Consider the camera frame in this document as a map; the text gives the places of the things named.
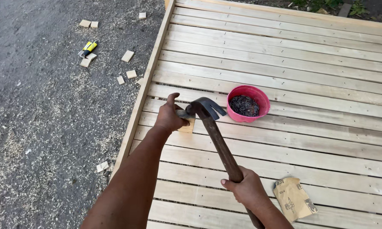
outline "red plastic bowl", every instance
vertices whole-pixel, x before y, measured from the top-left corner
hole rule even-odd
[[[237,95],[245,95],[254,99],[254,101],[259,105],[259,116],[247,117],[234,112],[229,106],[229,100]],[[269,112],[270,101],[267,95],[259,88],[249,85],[240,85],[232,89],[232,91],[228,94],[228,106],[226,107],[226,110],[228,112],[229,117],[231,117],[236,122],[251,123],[256,119],[265,116]]]

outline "skin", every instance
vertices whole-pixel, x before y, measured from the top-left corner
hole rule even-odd
[[[173,131],[189,122],[175,114],[179,93],[168,96],[160,107],[157,121],[146,137],[121,164],[113,179],[88,212],[81,229],[146,228],[156,188],[161,151]],[[233,183],[221,180],[236,199],[249,208],[268,229],[292,229],[291,224],[267,196],[260,177],[240,166],[244,180]]]

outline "wooden board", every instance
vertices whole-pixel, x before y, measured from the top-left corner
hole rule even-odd
[[[273,204],[274,182],[298,177],[319,212],[297,229],[382,229],[382,23],[221,0],[168,3],[113,174],[170,93],[185,108],[226,107],[236,86],[260,88],[265,117],[217,120],[238,164]],[[163,148],[147,228],[254,228],[223,189],[224,166],[197,117]]]

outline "finger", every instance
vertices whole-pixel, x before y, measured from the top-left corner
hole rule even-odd
[[[230,180],[222,179],[221,184],[227,190],[233,191],[235,188],[235,183]]]
[[[176,92],[176,93],[173,93],[173,94],[170,94],[167,98],[167,102],[166,104],[169,105],[169,106],[174,106],[174,100],[175,98],[177,98],[179,96],[179,93]]]
[[[177,104],[174,104],[174,108],[175,108],[176,110],[183,110],[183,108],[180,107],[180,106],[178,106]]]
[[[239,169],[242,171],[243,177],[246,177],[250,173],[250,171],[252,171],[252,170],[246,169],[245,167],[240,166],[240,165],[239,165]]]
[[[182,120],[182,126],[190,126],[190,123],[188,120],[181,119]]]

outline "claw hammer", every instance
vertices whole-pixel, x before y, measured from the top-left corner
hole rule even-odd
[[[216,125],[215,120],[219,119],[218,114],[215,110],[222,116],[226,115],[226,112],[220,107],[217,103],[212,101],[209,98],[201,97],[188,105],[185,110],[176,110],[177,115],[180,118],[187,119],[189,117],[195,117],[195,114],[198,114],[199,118],[202,120],[206,131],[209,134],[209,137],[212,139],[212,142],[217,149],[219,157],[224,164],[226,172],[229,175],[229,180],[240,183],[243,180],[243,173],[239,169],[238,164],[236,163],[232,153],[230,152],[228,146],[225,143],[224,138],[222,137],[221,132],[219,131],[218,125]],[[247,209],[247,213],[251,219],[253,225],[258,229],[265,229],[265,226],[262,222],[253,214],[252,211]]]

